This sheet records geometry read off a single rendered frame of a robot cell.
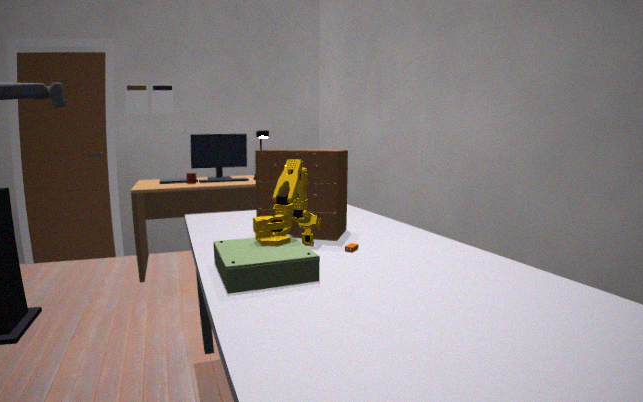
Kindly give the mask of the dark brown chest of drawers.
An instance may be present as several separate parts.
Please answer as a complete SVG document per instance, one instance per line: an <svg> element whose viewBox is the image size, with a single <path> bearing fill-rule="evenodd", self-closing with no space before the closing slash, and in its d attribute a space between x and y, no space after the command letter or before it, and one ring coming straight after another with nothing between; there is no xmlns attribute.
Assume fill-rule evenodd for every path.
<svg viewBox="0 0 643 402"><path fill-rule="evenodd" d="M342 234L346 231L346 228L347 228L348 150L344 150L344 151L341 151L341 152L294 151L294 150L255 150L256 217L258 217L258 209L259 208L273 209L273 207L258 206L258 181L261 181L261 180L278 181L278 179L258 179L257 153L265 153L265 152L294 152L294 160L296 160L296 153L305 153L305 152L336 153L336 181L307 180L307 182L336 183L336 210L335 211L333 211L333 210L315 210L315 209L305 209L305 210L307 210L307 211L322 211L322 212L336 212L335 239L324 239L324 238L313 238L313 239L337 241L342 236Z"/></svg>

